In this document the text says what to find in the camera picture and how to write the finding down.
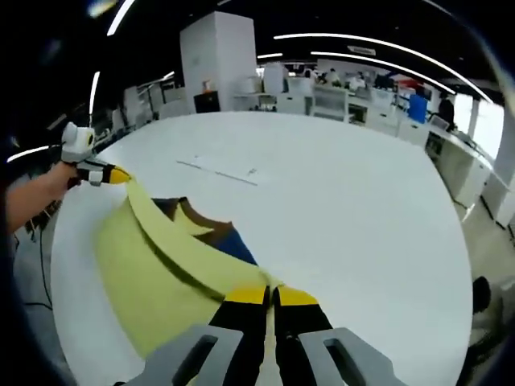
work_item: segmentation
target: folded cloth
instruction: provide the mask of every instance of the folded cloth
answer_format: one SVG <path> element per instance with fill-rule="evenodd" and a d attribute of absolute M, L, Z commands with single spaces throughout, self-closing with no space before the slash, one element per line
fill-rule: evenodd
<path fill-rule="evenodd" d="M 232 289 L 280 284 L 188 235 L 135 180 L 126 189 L 128 199 L 100 226 L 96 257 L 118 321 L 143 358 L 191 324 L 209 323 Z"/>
<path fill-rule="evenodd" d="M 210 220 L 202 216 L 193 209 L 186 197 L 152 201 L 168 218 L 196 239 L 239 260 L 258 265 L 233 223 Z"/>

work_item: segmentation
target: round table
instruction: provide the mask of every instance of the round table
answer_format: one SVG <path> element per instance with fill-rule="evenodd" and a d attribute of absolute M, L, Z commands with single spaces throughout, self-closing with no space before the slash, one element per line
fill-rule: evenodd
<path fill-rule="evenodd" d="M 314 295 L 334 327 L 388 356 L 409 386 L 455 384 L 471 328 L 471 269 L 451 198 L 420 148 L 322 118 L 211 113 L 153 122 L 99 158 L 152 197 L 187 196 L 204 216 L 231 220 L 260 266 Z M 57 220 L 54 315 L 83 385 L 143 368 L 93 254 L 100 222 L 125 197 L 124 186 L 83 184 Z"/>

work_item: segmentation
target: human arm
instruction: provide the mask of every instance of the human arm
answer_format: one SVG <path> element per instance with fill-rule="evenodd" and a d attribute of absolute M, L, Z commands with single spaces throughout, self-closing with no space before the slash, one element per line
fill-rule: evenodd
<path fill-rule="evenodd" d="M 37 179 L 10 189 L 6 194 L 7 231 L 11 234 L 52 201 L 62 199 L 74 177 L 75 167 L 59 162 Z"/>

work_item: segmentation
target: window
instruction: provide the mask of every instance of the window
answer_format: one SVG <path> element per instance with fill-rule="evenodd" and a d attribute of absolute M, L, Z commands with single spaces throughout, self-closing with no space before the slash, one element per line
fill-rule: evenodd
<path fill-rule="evenodd" d="M 468 133 L 470 116 L 472 114 L 472 97 L 465 94 L 457 94 L 454 103 L 454 123 L 459 131 Z"/>
<path fill-rule="evenodd" d="M 473 140 L 493 159 L 496 159 L 501 145 L 505 110 L 499 105 L 480 102 L 476 130 Z"/>

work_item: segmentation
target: human hand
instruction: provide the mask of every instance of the human hand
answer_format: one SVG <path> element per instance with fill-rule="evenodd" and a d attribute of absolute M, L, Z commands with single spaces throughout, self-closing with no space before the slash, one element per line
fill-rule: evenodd
<path fill-rule="evenodd" d="M 68 191 L 68 181 L 77 177 L 77 169 L 64 162 L 54 165 L 45 175 L 41 176 L 44 189 L 52 200 L 59 200 Z"/>

